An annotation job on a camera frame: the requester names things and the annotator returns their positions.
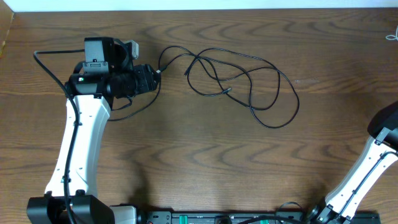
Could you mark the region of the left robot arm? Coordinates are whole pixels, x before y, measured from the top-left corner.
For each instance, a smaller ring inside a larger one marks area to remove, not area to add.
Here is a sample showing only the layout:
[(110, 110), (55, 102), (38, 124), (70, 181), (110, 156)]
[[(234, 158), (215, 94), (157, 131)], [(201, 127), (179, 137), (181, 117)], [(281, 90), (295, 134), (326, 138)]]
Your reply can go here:
[(106, 123), (114, 99), (160, 90), (160, 71), (135, 65), (139, 45), (112, 37), (87, 37), (85, 60), (66, 83), (50, 74), (67, 98), (67, 120), (55, 170), (44, 195), (31, 197), (31, 223), (145, 223), (135, 206), (107, 206), (98, 199), (97, 168)]

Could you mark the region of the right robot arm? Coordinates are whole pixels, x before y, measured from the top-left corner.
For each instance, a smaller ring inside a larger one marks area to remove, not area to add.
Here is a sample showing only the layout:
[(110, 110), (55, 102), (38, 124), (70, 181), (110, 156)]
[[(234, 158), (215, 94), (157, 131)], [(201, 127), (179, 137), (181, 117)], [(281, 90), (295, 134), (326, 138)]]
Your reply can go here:
[(397, 161), (397, 102), (368, 125), (363, 152), (340, 184), (307, 215), (305, 223), (352, 223), (356, 210), (385, 170)]

